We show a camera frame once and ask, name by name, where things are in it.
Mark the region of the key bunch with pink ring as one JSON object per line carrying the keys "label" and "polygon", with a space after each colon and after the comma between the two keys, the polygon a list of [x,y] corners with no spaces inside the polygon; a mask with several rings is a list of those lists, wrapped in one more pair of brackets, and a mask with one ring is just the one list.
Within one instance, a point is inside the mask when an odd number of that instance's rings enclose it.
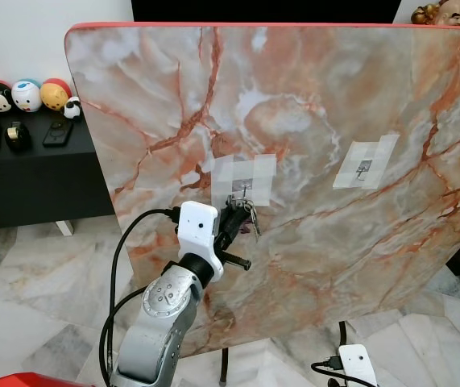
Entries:
{"label": "key bunch with pink ring", "polygon": [[244,210],[246,217],[241,221],[239,232],[241,235],[253,235],[255,239],[260,237],[260,228],[258,225],[258,213],[255,210],[255,204],[246,197],[233,198],[234,207],[238,210]]}

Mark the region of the marble pattern table top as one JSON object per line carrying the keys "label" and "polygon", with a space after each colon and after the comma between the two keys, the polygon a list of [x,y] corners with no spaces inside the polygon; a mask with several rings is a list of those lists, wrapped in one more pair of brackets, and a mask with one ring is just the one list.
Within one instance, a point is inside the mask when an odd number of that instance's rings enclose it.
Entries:
{"label": "marble pattern table top", "polygon": [[[185,356],[395,309],[460,248],[460,28],[78,23],[64,47],[139,284],[178,244],[135,218],[213,206],[216,158],[276,156],[260,237],[232,244],[251,269],[207,289]],[[350,145],[384,134],[380,187],[335,190]]]}

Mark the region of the black table leg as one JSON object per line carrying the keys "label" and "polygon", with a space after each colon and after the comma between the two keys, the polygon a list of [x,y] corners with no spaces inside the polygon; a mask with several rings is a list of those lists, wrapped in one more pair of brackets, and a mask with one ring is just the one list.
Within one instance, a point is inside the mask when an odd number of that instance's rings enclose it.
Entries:
{"label": "black table leg", "polygon": [[340,354],[340,349],[342,349],[345,345],[348,345],[346,321],[340,321],[338,323],[338,331],[339,331],[339,343],[338,343],[337,354]]}
{"label": "black table leg", "polygon": [[229,348],[223,347],[220,350],[220,368],[218,377],[218,386],[226,387],[227,385],[227,369],[229,368]]}

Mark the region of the black sideboard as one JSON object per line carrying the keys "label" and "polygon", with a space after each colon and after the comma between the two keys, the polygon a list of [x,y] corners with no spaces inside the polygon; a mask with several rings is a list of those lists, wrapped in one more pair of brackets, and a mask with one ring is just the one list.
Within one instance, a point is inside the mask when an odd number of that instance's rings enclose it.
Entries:
{"label": "black sideboard", "polygon": [[114,214],[85,121],[72,124],[63,147],[43,147],[47,129],[61,119],[61,113],[46,108],[0,115],[0,126],[23,122],[33,139],[33,147],[23,152],[0,144],[0,228]]}

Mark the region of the small panda figure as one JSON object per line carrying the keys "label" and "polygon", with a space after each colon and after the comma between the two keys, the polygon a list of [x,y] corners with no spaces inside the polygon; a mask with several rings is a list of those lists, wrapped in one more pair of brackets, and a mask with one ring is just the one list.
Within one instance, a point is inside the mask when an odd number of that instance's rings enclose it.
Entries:
{"label": "small panda figure", "polygon": [[65,101],[63,107],[61,107],[61,114],[66,119],[78,119],[82,117],[82,106],[78,97],[71,97]]}

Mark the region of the yellow bear plush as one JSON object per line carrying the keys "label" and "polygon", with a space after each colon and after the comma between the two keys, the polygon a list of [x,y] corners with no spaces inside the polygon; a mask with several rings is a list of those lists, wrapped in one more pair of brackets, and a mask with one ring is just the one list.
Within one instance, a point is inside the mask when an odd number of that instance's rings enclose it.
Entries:
{"label": "yellow bear plush", "polygon": [[39,99],[41,99],[43,106],[50,108],[50,110],[62,111],[65,103],[70,100],[72,95],[70,85],[56,77],[43,81],[39,88]]}

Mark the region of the black tape dispenser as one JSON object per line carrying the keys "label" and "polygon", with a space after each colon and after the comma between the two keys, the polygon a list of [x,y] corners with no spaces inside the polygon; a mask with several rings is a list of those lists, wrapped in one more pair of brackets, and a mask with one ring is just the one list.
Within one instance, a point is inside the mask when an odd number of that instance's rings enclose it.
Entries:
{"label": "black tape dispenser", "polygon": [[2,138],[12,152],[22,152],[33,148],[33,139],[27,126],[20,121],[9,122],[4,128]]}

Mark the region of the white duck plush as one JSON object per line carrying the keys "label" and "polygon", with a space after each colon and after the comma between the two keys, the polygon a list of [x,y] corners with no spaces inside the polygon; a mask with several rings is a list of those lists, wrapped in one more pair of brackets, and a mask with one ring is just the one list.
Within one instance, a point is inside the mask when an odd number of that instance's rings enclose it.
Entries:
{"label": "white duck plush", "polygon": [[30,78],[13,82],[11,96],[14,106],[27,113],[35,113],[43,104],[39,92],[39,82]]}

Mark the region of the red plastic stool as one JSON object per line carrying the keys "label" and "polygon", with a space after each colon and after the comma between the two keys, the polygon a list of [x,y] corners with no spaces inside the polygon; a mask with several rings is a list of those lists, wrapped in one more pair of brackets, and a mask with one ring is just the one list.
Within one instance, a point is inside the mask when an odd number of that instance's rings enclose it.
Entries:
{"label": "red plastic stool", "polygon": [[0,387],[90,387],[89,385],[68,382],[41,373],[19,372],[0,377]]}

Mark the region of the bronze buddha figurine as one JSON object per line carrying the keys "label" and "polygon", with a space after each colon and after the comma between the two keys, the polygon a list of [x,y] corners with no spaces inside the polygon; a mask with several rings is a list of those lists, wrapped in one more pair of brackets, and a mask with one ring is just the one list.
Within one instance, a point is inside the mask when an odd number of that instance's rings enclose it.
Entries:
{"label": "bronze buddha figurine", "polygon": [[410,16],[421,25],[460,26],[460,0],[439,0],[421,5]]}

